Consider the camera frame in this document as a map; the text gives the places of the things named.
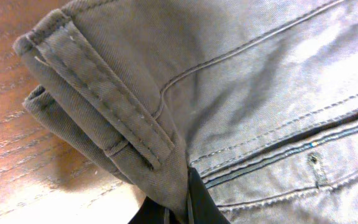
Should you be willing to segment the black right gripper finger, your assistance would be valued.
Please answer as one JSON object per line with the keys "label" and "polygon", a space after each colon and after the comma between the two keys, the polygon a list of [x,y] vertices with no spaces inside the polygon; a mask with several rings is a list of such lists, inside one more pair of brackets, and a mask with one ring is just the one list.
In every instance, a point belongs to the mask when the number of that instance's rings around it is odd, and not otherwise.
{"label": "black right gripper finger", "polygon": [[[188,169],[188,192],[186,197],[186,222],[191,224],[230,224],[219,211],[207,191],[197,170]],[[150,198],[146,198],[129,224],[170,224],[179,223],[173,213]]]}

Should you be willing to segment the grey shorts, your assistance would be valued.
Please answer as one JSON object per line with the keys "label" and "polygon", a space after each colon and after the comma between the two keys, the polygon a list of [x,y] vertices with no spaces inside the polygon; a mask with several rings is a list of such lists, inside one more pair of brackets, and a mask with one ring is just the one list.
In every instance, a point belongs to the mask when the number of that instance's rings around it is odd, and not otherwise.
{"label": "grey shorts", "polygon": [[358,223],[358,0],[72,1],[13,46],[26,110],[186,222]]}

